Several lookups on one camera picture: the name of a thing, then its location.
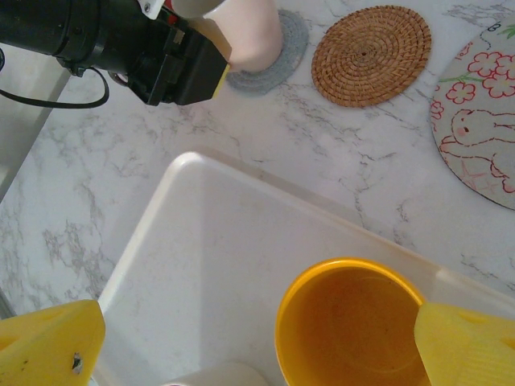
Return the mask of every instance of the white plastic tray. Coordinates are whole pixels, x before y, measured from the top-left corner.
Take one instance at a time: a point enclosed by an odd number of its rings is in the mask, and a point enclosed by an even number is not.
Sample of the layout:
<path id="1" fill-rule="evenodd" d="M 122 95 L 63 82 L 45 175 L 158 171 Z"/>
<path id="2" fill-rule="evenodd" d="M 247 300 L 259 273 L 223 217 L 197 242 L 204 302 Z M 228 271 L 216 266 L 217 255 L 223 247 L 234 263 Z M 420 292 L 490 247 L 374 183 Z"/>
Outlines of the white plastic tray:
<path id="1" fill-rule="evenodd" d="M 100 303 L 100 386 L 159 385 L 239 360 L 283 384 L 275 314 L 308 266 L 380 261 L 431 301 L 515 318 L 515 301 L 262 181 L 196 153 L 178 157 L 150 201 Z"/>

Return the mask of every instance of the woven rattan coaster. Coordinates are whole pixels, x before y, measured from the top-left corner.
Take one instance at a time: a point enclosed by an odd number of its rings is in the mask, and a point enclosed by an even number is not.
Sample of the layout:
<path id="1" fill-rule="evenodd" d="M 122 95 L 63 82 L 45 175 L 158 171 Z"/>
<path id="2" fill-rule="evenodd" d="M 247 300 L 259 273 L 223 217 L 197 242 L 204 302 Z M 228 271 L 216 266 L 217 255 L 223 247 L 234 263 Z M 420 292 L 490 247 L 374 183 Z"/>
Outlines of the woven rattan coaster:
<path id="1" fill-rule="evenodd" d="M 431 33 L 403 6 L 375 6 L 342 18 L 316 48 L 319 92 L 346 107 L 375 105 L 404 91 L 426 67 Z"/>

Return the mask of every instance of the white marble countertop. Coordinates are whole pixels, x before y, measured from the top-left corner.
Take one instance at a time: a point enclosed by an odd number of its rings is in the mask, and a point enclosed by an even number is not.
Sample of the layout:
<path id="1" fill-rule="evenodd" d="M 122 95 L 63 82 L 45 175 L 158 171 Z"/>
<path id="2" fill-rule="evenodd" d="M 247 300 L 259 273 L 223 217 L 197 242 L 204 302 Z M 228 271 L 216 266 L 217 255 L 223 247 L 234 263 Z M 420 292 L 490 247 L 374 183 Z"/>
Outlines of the white marble countertop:
<path id="1" fill-rule="evenodd" d="M 52 112 L 0 204 L 0 286 L 16 311 L 97 298 L 168 164 L 201 148 L 299 186 L 344 218 L 515 296 L 515 212 L 451 173 L 427 123 L 439 74 L 515 0 L 396 1 L 431 28 L 427 69 L 378 106 L 324 100 L 310 76 L 316 44 L 339 18 L 385 3 L 282 0 L 307 20 L 310 45 L 297 72 L 264 97 L 225 86 L 214 101 L 153 108 L 112 84 L 106 106 Z M 100 91 L 85 76 L 60 99 L 90 101 Z"/>

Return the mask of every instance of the orange cup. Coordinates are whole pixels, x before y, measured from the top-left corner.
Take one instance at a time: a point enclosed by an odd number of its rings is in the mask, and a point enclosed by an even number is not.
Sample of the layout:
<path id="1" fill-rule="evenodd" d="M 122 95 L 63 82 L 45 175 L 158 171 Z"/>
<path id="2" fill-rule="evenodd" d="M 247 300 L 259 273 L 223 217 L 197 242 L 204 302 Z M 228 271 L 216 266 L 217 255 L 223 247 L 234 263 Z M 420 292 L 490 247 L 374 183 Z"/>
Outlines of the orange cup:
<path id="1" fill-rule="evenodd" d="M 429 385 L 414 341 L 422 295 L 374 261 L 337 258 L 302 273 L 279 307 L 275 347 L 290 386 Z"/>

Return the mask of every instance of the gray felt coaster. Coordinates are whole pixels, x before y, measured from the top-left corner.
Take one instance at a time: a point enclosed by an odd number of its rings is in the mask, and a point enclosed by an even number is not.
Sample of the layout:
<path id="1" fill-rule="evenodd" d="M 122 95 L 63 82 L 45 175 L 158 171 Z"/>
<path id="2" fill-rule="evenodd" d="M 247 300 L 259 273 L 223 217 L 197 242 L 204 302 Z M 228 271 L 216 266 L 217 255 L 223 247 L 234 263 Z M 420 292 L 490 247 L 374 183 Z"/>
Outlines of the gray felt coaster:
<path id="1" fill-rule="evenodd" d="M 306 51 L 309 34 L 304 20 L 288 10 L 279 11 L 282 37 L 281 54 L 277 60 L 261 72 L 232 72 L 227 82 L 232 88 L 248 95 L 265 95 L 295 72 Z"/>

